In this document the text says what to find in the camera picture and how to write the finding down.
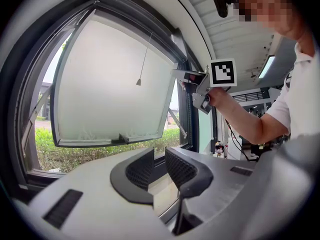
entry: man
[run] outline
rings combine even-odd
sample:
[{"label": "man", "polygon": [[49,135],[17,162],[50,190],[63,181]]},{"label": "man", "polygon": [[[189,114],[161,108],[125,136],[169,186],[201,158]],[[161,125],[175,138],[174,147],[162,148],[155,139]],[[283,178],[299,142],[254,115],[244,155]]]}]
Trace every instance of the man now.
[{"label": "man", "polygon": [[291,81],[289,82],[289,77],[286,78],[280,96],[261,118],[246,112],[220,87],[209,92],[210,104],[215,106],[234,129],[252,144],[262,144],[289,133],[292,138],[300,134],[318,133],[319,116],[315,118],[315,114],[307,114],[306,110],[310,111],[310,107],[305,106],[313,106],[312,108],[319,112],[320,103],[317,96],[319,94],[314,93],[314,100],[308,96],[315,91],[312,90],[312,86],[314,81],[319,82],[320,79],[315,78],[319,77],[320,70],[311,65],[315,46],[312,33],[302,16],[289,0],[236,1],[240,14],[245,14],[252,21],[259,21],[265,27],[297,41],[294,49],[296,61],[290,74]]}]

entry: shirt collar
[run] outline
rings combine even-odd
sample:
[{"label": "shirt collar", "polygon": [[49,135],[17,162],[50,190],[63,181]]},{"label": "shirt collar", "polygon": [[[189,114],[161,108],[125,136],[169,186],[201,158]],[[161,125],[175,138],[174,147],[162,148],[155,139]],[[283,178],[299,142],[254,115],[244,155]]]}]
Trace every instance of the shirt collar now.
[{"label": "shirt collar", "polygon": [[295,44],[294,51],[295,51],[295,55],[296,55],[295,63],[305,62],[305,61],[310,62],[313,59],[311,56],[301,52],[301,47],[298,43]]}]

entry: open awning window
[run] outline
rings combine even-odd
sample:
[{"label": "open awning window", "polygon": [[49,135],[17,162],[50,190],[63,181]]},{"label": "open awning window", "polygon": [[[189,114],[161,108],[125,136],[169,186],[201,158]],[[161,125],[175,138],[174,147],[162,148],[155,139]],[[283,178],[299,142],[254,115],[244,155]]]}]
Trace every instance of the open awning window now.
[{"label": "open awning window", "polygon": [[174,63],[145,36],[97,12],[72,33],[55,72],[50,102],[56,146],[161,138]]}]

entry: green bush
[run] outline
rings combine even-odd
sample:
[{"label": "green bush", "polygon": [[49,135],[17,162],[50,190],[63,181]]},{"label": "green bush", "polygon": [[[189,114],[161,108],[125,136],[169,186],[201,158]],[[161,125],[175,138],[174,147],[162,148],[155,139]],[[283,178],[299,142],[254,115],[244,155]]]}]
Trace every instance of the green bush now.
[{"label": "green bush", "polygon": [[61,172],[70,172],[85,162],[113,156],[122,152],[154,147],[154,153],[165,151],[166,147],[176,147],[180,144],[179,128],[167,129],[162,138],[132,143],[120,146],[70,148],[56,147],[52,132],[48,129],[37,128],[35,130],[35,145],[38,160],[42,170],[60,168]]},{"label": "green bush", "polygon": [[36,120],[45,121],[46,118],[45,118],[44,116],[37,116],[37,117],[36,117]]}]

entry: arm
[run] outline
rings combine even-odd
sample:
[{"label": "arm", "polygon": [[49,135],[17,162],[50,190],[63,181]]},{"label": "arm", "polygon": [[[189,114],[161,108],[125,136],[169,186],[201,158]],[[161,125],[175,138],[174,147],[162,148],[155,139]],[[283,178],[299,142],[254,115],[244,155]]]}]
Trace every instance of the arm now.
[{"label": "arm", "polygon": [[213,88],[209,93],[210,104],[225,117],[234,129],[252,144],[268,142],[288,133],[288,129],[269,114],[261,118],[249,114],[222,88]]}]

